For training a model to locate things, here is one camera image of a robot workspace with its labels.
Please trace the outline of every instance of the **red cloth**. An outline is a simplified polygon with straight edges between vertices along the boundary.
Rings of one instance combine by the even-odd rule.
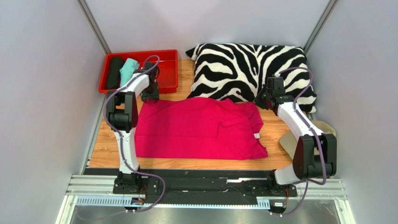
[[[142,106],[135,131],[139,157],[245,160],[267,157],[254,137],[263,121],[253,103],[189,98]]]

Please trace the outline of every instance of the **black and white striped pillow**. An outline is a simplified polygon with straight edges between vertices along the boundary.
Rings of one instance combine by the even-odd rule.
[[[251,102],[267,77],[290,67],[307,68],[301,47],[265,46],[239,43],[201,44],[187,51],[195,61],[191,97],[207,97],[233,102]],[[281,74],[287,95],[296,97],[309,83],[304,70]],[[312,86],[297,100],[301,110],[313,113],[316,94]]]

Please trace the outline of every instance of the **wooden surface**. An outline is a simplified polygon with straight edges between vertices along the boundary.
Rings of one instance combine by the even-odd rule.
[[[183,100],[190,93],[193,83],[193,61],[182,60],[179,65],[178,88],[176,93],[162,94],[160,99]],[[138,111],[142,101],[137,99]],[[272,111],[259,108],[264,125],[260,131],[260,142],[267,147],[268,157],[257,160],[204,160],[204,159],[162,159],[138,158],[141,168],[184,168],[184,169],[277,169],[291,164],[289,155],[279,144],[282,135],[289,131],[287,125]],[[119,167],[119,153],[116,138],[110,127],[102,120],[90,167]]]

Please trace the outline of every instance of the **teal cloth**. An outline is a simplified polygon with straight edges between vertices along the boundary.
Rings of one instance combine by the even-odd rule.
[[[140,67],[138,61],[128,58],[124,63],[123,67],[120,69],[120,87],[127,84],[127,82],[133,76],[133,72]]]

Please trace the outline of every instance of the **beige hat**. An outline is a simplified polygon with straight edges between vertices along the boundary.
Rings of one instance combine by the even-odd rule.
[[[312,120],[311,121],[317,128],[322,130],[325,134],[333,134],[336,136],[336,131],[330,125],[323,121],[319,120]],[[294,153],[296,152],[296,138],[294,137],[293,133],[290,131],[284,134],[281,139],[279,140],[281,146],[285,149],[285,151],[289,154],[290,158],[293,159]],[[319,155],[319,151],[315,150],[315,155]]]

